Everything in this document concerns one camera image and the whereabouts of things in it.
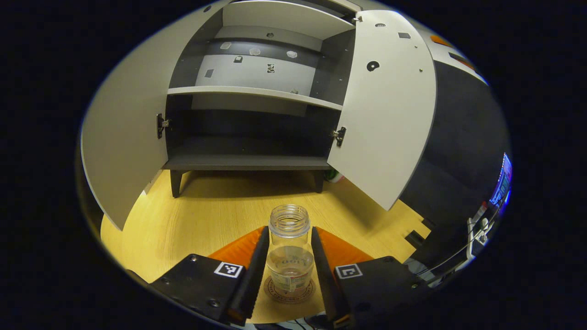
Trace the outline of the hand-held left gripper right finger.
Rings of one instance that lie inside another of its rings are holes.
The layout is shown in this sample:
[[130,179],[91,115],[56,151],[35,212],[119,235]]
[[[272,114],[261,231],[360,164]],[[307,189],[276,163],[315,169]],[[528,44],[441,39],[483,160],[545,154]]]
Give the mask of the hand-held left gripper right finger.
[[387,329],[432,294],[394,257],[373,258],[323,228],[312,228],[311,247],[331,330]]

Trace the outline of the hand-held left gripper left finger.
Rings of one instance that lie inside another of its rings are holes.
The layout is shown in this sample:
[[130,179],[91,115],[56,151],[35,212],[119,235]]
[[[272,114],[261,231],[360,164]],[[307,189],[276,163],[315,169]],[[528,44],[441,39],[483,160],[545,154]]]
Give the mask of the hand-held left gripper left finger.
[[207,319],[243,326],[252,317],[269,245],[268,227],[259,227],[208,256],[189,253],[149,286]]

